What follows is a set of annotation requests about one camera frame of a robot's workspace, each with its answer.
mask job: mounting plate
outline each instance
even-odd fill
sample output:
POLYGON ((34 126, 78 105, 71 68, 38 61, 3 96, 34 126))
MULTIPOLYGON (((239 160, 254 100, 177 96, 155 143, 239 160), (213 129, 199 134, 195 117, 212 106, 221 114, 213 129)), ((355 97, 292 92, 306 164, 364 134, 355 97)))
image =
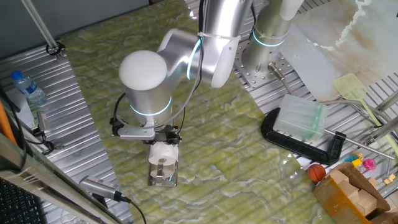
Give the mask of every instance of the mounting plate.
MULTIPOLYGON (((249 45, 249 43, 250 41, 246 40, 238 45, 238 50, 236 51, 235 57, 235 67, 241 72, 242 77, 247 81, 247 83, 250 84, 253 88, 256 88, 268 83, 270 80, 273 80, 275 78, 275 75, 272 72, 262 75, 250 74, 250 72, 244 67, 242 63, 242 53, 243 50, 249 45)), ((288 61, 280 52, 279 59, 275 63, 276 67, 279 68, 283 74, 287 74, 293 71, 293 67, 290 65, 290 63, 288 63, 288 61)))

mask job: toilet paper roll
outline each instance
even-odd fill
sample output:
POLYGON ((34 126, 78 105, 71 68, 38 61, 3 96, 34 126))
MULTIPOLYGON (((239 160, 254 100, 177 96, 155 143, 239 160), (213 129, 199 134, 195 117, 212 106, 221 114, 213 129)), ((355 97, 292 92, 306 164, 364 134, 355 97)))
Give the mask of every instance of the toilet paper roll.
POLYGON ((159 163, 159 159, 164 159, 164 166, 169 166, 178 161, 178 146, 157 142, 150 146, 149 162, 153 165, 159 163))

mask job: plastic water bottle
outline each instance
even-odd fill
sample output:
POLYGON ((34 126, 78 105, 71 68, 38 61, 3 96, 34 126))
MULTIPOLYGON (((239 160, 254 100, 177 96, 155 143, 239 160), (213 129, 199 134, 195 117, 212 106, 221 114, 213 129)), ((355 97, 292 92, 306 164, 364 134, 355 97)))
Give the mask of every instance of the plastic water bottle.
POLYGON ((14 80, 14 86, 21 91, 31 103, 40 106, 47 101, 44 91, 37 87, 36 83, 29 76, 23 75, 20 71, 13 71, 11 77, 14 80))

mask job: clear plastic box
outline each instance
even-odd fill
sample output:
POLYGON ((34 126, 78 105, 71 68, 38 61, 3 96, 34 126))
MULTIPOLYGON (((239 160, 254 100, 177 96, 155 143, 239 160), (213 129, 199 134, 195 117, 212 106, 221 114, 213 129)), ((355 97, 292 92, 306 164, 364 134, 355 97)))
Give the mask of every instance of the clear plastic box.
POLYGON ((274 129, 304 141, 314 142, 323 136, 329 108, 321 103, 285 95, 274 129))

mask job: orange handle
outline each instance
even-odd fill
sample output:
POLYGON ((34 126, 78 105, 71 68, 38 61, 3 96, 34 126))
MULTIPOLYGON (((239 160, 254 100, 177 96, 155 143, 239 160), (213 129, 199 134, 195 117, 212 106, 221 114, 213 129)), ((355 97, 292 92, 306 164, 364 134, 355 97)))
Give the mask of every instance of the orange handle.
POLYGON ((0 123, 1 123, 2 131, 4 132, 4 135, 10 141, 12 141, 15 145, 18 145, 17 141, 15 140, 14 134, 12 133, 10 122, 8 121, 6 111, 4 110, 4 107, 2 106, 1 101, 0 101, 0 123))

